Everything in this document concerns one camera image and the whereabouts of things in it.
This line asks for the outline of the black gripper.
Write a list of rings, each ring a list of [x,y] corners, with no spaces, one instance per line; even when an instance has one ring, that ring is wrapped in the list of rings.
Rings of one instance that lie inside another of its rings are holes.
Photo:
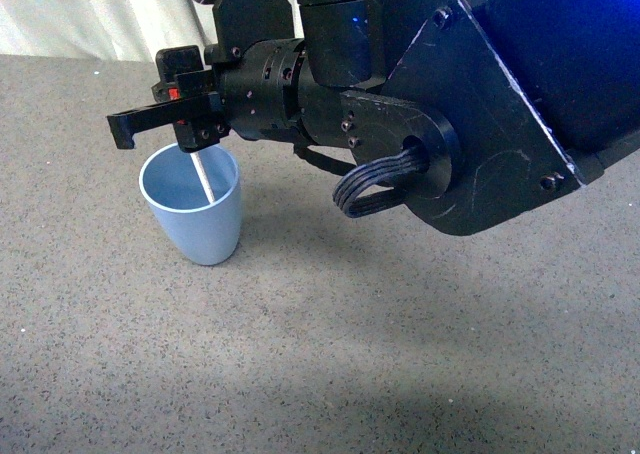
[[[159,50],[152,94],[160,103],[108,115],[116,147],[134,149],[135,134],[168,124],[180,149],[205,149],[231,131],[249,141],[304,146],[298,94],[304,47],[301,39],[263,40],[229,62],[208,65],[197,45]]]

